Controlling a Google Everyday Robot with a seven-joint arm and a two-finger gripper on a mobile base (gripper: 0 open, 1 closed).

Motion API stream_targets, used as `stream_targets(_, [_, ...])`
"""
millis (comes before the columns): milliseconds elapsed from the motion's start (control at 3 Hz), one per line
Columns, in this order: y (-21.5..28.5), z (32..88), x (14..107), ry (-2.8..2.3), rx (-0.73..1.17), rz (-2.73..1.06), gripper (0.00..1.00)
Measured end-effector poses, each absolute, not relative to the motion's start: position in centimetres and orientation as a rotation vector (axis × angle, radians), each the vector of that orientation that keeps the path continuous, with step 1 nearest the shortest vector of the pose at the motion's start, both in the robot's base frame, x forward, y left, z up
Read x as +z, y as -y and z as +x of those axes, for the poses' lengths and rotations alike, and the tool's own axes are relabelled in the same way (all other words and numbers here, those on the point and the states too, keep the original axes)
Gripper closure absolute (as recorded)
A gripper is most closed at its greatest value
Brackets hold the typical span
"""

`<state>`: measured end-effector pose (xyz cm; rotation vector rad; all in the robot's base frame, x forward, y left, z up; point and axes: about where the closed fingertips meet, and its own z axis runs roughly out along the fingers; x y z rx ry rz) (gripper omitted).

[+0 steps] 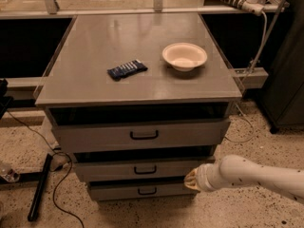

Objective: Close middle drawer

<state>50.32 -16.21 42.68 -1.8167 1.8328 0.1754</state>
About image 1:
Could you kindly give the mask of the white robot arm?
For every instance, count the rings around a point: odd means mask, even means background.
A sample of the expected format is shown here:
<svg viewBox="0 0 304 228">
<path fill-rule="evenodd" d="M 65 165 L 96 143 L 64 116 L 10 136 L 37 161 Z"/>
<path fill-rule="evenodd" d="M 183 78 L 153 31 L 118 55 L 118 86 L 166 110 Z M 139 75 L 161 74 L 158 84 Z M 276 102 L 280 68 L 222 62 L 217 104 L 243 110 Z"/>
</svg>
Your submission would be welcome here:
<svg viewBox="0 0 304 228">
<path fill-rule="evenodd" d="M 184 185 L 205 192 L 261 186 L 304 204 L 303 170 L 257 164 L 238 155 L 228 155 L 219 162 L 194 168 L 185 176 Z"/>
</svg>

